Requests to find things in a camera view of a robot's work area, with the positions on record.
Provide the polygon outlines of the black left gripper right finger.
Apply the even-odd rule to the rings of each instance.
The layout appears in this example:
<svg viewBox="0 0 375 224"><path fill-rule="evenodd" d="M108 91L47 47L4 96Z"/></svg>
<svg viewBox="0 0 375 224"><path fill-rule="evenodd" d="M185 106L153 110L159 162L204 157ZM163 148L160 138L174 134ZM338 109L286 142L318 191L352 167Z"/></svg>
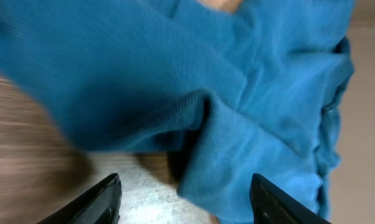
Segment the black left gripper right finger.
<svg viewBox="0 0 375 224"><path fill-rule="evenodd" d="M254 224L331 224L258 173L252 175L249 198Z"/></svg>

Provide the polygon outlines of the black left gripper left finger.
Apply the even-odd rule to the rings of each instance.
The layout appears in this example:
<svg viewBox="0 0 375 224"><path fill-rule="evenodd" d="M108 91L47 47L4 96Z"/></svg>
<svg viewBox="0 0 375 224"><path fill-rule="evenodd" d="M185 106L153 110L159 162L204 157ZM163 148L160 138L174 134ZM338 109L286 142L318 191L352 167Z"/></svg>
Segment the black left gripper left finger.
<svg viewBox="0 0 375 224"><path fill-rule="evenodd" d="M113 173L37 224L118 224L121 198L121 180Z"/></svg>

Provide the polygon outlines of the blue t-shirt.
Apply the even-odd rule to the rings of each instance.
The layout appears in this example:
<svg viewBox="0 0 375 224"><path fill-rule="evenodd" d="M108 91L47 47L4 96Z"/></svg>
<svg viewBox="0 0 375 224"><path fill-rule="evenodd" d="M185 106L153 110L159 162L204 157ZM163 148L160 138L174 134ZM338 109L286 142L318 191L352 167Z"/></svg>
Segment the blue t-shirt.
<svg viewBox="0 0 375 224"><path fill-rule="evenodd" d="M321 217L353 1L0 0L0 73L86 151L179 153L179 196L249 223L260 173Z"/></svg>

